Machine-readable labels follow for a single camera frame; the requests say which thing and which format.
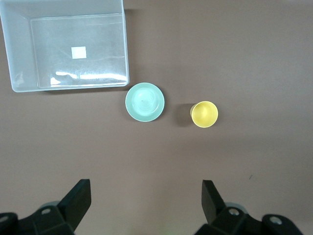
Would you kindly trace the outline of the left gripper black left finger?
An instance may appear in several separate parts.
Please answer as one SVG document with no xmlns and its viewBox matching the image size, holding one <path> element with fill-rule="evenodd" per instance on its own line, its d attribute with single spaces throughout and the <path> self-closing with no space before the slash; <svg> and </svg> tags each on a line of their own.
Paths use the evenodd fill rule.
<svg viewBox="0 0 313 235">
<path fill-rule="evenodd" d="M 91 206 L 89 179 L 81 179 L 60 201 L 43 204 L 30 216 L 0 214 L 2 235 L 73 235 Z"/>
</svg>

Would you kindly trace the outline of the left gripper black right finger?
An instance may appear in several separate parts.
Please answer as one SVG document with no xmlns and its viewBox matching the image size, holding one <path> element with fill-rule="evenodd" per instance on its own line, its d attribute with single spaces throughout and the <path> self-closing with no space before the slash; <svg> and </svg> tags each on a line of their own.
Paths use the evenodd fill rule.
<svg viewBox="0 0 313 235">
<path fill-rule="evenodd" d="M 301 235 L 299 228 L 288 218 L 266 214 L 256 220 L 241 207 L 226 204 L 211 180 L 203 180 L 201 205 L 207 220 L 197 235 Z"/>
</svg>

